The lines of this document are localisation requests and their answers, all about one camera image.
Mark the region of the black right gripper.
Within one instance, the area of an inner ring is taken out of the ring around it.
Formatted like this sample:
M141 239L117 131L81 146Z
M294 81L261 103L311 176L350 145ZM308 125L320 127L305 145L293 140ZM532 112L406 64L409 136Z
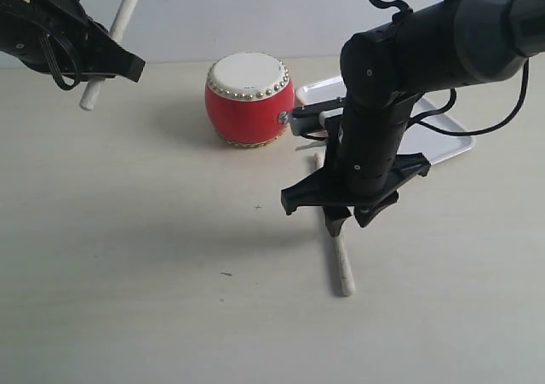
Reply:
M345 99L342 114L331 117L324 166L281 191L287 215L301 207L323 207L331 237L339 237L352 216L367 227L399 200L397 190L427 175L431 163L422 153L400 154L417 98L401 98L385 108L369 108Z

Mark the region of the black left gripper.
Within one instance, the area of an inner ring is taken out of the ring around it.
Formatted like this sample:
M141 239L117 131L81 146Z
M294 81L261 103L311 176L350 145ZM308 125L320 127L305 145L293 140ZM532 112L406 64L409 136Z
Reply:
M80 0L1 0L1 51L29 69L56 82L139 82L146 62L112 40L92 42L103 29Z

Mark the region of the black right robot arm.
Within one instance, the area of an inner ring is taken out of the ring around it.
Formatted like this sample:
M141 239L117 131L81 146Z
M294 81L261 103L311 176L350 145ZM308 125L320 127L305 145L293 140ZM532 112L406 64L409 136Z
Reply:
M281 192L281 204L287 214L321 208L331 236L349 218L368 226L430 170L424 155L399 150L408 129L427 125L427 112L413 112L419 100L527 75L544 50L544 0L438 0L419 10L402 0L369 2L395 13L343 45L346 93L290 114L293 133L326 150L319 169Z

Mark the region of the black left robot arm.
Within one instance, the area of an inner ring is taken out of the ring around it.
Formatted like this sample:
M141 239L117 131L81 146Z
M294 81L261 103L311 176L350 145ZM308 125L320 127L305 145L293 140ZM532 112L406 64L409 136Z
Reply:
M80 0L1 0L1 51L71 90L92 78L138 82L146 62L124 49Z

